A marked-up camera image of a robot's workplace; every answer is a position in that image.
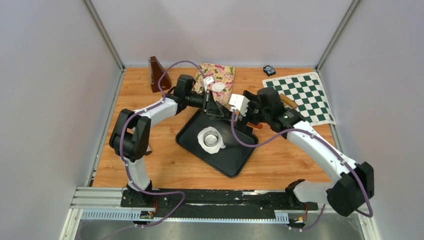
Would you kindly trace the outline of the wooden pastry roller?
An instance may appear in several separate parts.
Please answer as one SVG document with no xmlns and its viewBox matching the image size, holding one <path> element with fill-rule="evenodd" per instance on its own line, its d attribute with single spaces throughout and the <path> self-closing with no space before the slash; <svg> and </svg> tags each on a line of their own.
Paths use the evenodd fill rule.
<svg viewBox="0 0 424 240">
<path fill-rule="evenodd" d="M 294 100 L 282 93 L 279 94 L 279 99 L 282 101 L 285 108 L 296 109 L 298 107 L 298 104 Z"/>
</svg>

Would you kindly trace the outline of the black baking tray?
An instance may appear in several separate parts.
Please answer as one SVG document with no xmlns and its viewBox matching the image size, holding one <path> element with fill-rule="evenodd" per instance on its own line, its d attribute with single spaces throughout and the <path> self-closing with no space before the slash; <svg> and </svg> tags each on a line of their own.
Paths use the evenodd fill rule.
<svg viewBox="0 0 424 240">
<path fill-rule="evenodd" d="M 217 133 L 218 140 L 223 143 L 223 148 L 219 148 L 215 153 L 207 152 L 202 147 L 205 144 L 204 135 L 210 131 Z M 255 150 L 254 147 L 246 147 L 236 141 L 228 120 L 211 119 L 211 116 L 200 111 L 197 111 L 183 126 L 175 141 L 229 178 L 239 175 Z"/>
</svg>

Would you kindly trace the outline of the wooden handled metal scraper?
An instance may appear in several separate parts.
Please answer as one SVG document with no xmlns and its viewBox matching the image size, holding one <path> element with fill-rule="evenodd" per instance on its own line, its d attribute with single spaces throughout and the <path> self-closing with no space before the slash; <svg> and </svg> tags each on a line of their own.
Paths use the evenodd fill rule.
<svg viewBox="0 0 424 240">
<path fill-rule="evenodd" d="M 258 129 L 258 130 L 261 130 L 263 128 L 263 124 L 262 123 L 255 124 L 255 123 L 248 122 L 247 125 L 249 127 L 252 127 L 252 128 L 255 128 L 255 129 Z"/>
</svg>

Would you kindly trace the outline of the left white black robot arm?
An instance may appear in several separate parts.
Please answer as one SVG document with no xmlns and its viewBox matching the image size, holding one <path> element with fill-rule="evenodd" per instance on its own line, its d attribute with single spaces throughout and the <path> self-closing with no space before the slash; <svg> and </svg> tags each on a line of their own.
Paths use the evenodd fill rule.
<svg viewBox="0 0 424 240">
<path fill-rule="evenodd" d="M 149 206 L 153 201 L 152 182 L 147 174 L 144 157 L 147 153 L 151 128 L 159 122 L 178 115 L 186 107 L 194 107 L 212 119 L 228 119 L 227 107 L 214 100 L 212 91 L 195 93 L 195 79 L 181 74 L 176 86 L 164 98 L 139 110 L 120 111 L 109 139 L 109 146 L 124 163 L 128 177 L 127 187 L 135 191 L 134 200 L 140 206 Z"/>
</svg>

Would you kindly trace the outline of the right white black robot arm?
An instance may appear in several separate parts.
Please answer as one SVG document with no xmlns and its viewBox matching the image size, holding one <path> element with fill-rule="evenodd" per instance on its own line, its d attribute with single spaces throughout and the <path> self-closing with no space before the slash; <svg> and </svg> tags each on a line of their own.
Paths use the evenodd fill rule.
<svg viewBox="0 0 424 240">
<path fill-rule="evenodd" d="M 276 137 L 283 137 L 310 156 L 330 178 L 330 182 L 298 180 L 288 186 L 286 204 L 298 209 L 304 203 L 330 205 L 339 215 L 358 212 L 374 215 L 370 199 L 374 196 L 374 168 L 366 161 L 358 163 L 325 140 L 295 108 L 286 107 L 272 87 L 256 94 L 243 91 L 246 107 L 239 123 L 270 126 Z"/>
</svg>

